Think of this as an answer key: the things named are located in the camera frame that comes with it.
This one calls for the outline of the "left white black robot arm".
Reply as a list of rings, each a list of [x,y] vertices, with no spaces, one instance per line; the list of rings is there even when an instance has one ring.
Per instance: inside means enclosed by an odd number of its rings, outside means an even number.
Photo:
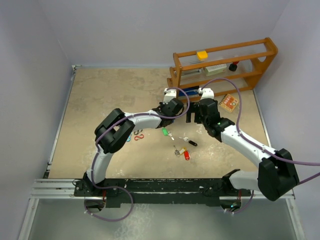
[[[113,155],[127,142],[130,134],[137,130],[159,129],[173,123],[174,119],[184,116],[189,110],[177,98],[145,112],[128,113],[116,108],[95,129],[97,152],[90,168],[83,176],[85,191],[98,196],[103,189],[106,171]]]

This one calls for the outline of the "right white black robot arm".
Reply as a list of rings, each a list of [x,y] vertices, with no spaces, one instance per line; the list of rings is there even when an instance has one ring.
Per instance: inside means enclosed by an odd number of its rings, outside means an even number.
[[[205,98],[188,105],[186,122],[202,124],[208,135],[224,143],[250,160],[257,171],[233,170],[226,174],[222,190],[228,196],[239,190],[261,192],[268,200],[276,201],[300,183],[291,153],[276,150],[255,140],[230,119],[222,117],[218,102]]]

